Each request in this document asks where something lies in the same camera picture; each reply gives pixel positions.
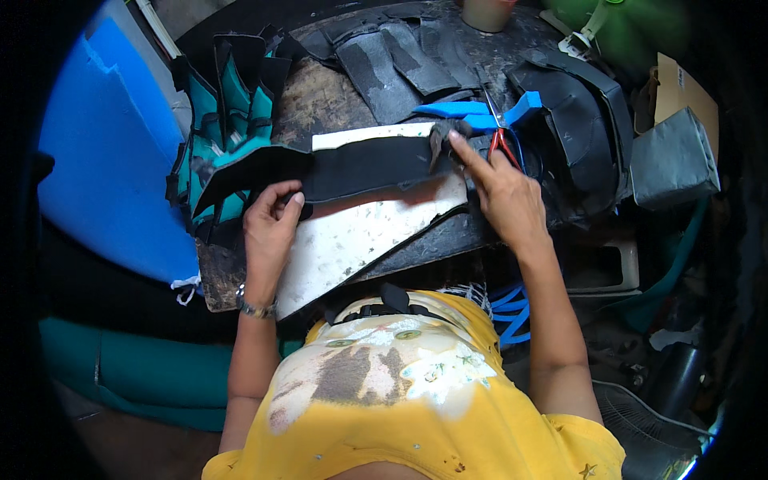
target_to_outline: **scissor blade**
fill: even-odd
[[[488,108],[491,109],[491,115],[493,115],[493,119],[496,121],[496,126],[499,128],[508,128],[507,120],[504,118],[504,114],[501,113],[498,109],[498,105],[493,100],[493,97],[488,92],[488,89],[483,87],[482,90],[485,93],[485,100],[488,102]]]

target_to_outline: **white board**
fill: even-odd
[[[360,128],[315,135],[312,149],[336,148],[376,137],[425,137],[433,123]],[[277,319],[320,298],[351,276],[429,226],[432,220],[467,202],[461,171],[430,186],[431,200],[374,201],[299,224],[296,241],[277,288]]]

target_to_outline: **hand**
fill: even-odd
[[[551,246],[538,182],[513,167],[501,151],[491,152],[487,162],[457,132],[448,138],[472,174],[482,213],[517,258],[525,260]]]
[[[272,184],[243,216],[246,257],[243,298],[254,306],[269,306],[274,300],[277,280],[288,260],[304,206],[304,194],[294,194],[287,204],[280,199],[300,188],[298,180]]]

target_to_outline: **dirty table surface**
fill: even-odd
[[[487,34],[468,27],[460,19],[460,8],[451,0],[419,2],[425,15],[439,18],[453,27],[470,58],[485,69],[492,84],[489,90],[505,111],[515,104],[511,85],[503,71],[523,62],[517,53],[528,48],[555,48],[562,34],[537,17],[533,8],[516,6],[505,30]],[[339,15],[297,28],[291,32],[301,40],[312,31],[355,13]],[[409,121],[427,121],[415,118]],[[280,102],[280,116],[273,130],[273,142],[311,150],[312,136],[353,128],[376,126],[376,120],[342,72],[304,58],[289,77]],[[420,236],[381,257],[348,283],[385,276],[498,242],[485,222],[476,198],[447,218],[437,219]],[[243,252],[231,252],[197,241],[203,288],[210,310],[234,310],[234,292],[245,279]]]

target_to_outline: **yellow t-shirt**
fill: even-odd
[[[502,370],[498,336],[473,302],[409,292],[451,323],[388,315],[320,322],[277,368],[242,450],[203,480],[328,478],[371,462],[429,478],[621,478],[602,425],[541,415]],[[381,299],[360,300],[337,318]]]

